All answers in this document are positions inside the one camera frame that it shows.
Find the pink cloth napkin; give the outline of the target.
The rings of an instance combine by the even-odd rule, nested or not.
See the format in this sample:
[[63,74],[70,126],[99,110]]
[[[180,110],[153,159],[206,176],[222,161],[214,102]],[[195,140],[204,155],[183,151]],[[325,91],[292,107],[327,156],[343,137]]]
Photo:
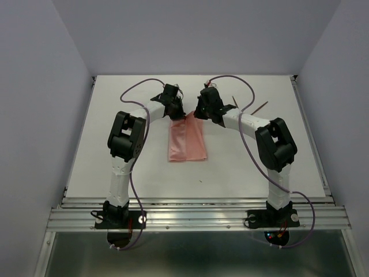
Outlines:
[[208,153],[204,142],[203,121],[194,111],[185,119],[172,121],[169,128],[168,161],[204,161]]

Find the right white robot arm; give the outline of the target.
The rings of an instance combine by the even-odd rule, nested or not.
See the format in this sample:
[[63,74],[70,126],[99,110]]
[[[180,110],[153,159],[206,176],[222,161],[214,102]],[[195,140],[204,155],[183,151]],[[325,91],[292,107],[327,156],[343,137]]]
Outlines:
[[238,130],[242,137],[249,136],[256,141],[262,163],[257,169],[267,169],[264,177],[269,182],[269,192],[265,209],[246,212],[245,226],[250,229],[298,227],[298,213],[293,208],[289,192],[291,164],[298,149],[285,121],[281,118],[258,118],[241,112],[234,105],[224,105],[215,87],[207,87],[200,92],[194,116]]

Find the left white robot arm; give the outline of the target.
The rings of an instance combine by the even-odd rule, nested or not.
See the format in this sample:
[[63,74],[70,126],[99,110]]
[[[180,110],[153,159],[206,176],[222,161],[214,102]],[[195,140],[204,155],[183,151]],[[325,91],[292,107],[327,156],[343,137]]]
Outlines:
[[146,212],[138,200],[139,211],[129,209],[129,188],[133,187],[132,172],[144,147],[149,124],[169,117],[183,119],[185,112],[177,84],[164,84],[162,93],[151,98],[148,104],[136,103],[133,112],[116,114],[110,131],[107,147],[112,157],[111,185],[101,211],[92,211],[95,228],[101,230],[144,229]]

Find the brown wooden knife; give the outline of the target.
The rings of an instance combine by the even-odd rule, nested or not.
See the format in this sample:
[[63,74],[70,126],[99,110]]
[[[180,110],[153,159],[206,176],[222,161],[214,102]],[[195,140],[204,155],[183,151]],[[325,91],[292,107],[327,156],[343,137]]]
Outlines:
[[232,100],[233,100],[233,102],[234,102],[234,106],[235,106],[236,108],[239,108],[239,107],[238,107],[238,104],[237,104],[237,102],[236,102],[236,99],[235,99],[235,97],[234,97],[234,96],[232,96]]

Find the brown wooden fork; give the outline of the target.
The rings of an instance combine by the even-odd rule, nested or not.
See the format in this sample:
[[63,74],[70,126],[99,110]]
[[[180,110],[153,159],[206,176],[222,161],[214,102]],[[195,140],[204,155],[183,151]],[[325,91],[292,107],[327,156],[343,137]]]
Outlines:
[[265,107],[268,103],[269,103],[269,101],[266,101],[265,103],[260,105],[258,108],[256,108],[250,115],[256,114],[257,112],[259,112],[259,110],[261,110],[263,107]]

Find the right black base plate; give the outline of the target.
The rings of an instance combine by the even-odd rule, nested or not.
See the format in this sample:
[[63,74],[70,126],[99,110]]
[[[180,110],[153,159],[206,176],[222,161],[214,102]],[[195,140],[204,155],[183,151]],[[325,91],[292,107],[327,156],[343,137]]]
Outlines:
[[285,213],[272,212],[266,209],[252,209],[246,211],[246,218],[243,220],[243,224],[249,229],[273,229],[284,227],[299,227],[299,218],[292,219],[292,215],[297,216],[295,209],[287,211]]

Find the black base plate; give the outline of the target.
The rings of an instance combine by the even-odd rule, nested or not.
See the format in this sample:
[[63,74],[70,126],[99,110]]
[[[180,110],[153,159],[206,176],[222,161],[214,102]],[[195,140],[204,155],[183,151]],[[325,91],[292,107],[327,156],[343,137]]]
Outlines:
[[299,227],[299,218],[292,219],[292,215],[297,216],[295,209],[287,211],[285,213],[272,212],[266,209],[252,209],[246,211],[246,218],[243,220],[243,224],[249,229],[273,229],[284,227]]
[[103,211],[93,210],[91,215],[95,219],[95,229],[98,230],[128,230],[145,229],[146,212],[129,211],[123,219],[108,219]]

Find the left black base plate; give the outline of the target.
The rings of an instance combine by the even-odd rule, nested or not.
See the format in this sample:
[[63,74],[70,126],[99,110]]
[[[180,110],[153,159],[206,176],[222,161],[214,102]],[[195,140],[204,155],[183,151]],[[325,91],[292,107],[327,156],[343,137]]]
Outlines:
[[95,219],[95,229],[98,230],[128,230],[145,229],[146,212],[129,211],[123,219],[108,219],[103,211],[93,210],[91,215]]

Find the aluminium rail frame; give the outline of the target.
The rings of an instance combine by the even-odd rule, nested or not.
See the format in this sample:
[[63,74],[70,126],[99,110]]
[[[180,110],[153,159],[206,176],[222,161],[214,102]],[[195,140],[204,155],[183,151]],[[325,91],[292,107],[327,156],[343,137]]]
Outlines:
[[187,112],[195,109],[207,76],[96,77],[71,175],[61,204],[50,212],[37,276],[356,276],[356,250],[346,210],[327,185],[291,76],[242,76],[216,81],[224,103],[263,119],[283,118],[297,144],[290,188],[300,227],[289,229],[292,249],[266,244],[263,230],[250,230],[246,211],[263,209],[268,182],[249,158],[240,135],[204,122],[208,152],[203,162],[168,161],[169,118],[150,126],[133,171],[147,211],[137,244],[119,251],[107,231],[95,229],[110,184],[107,148],[115,114],[132,112],[177,84]]

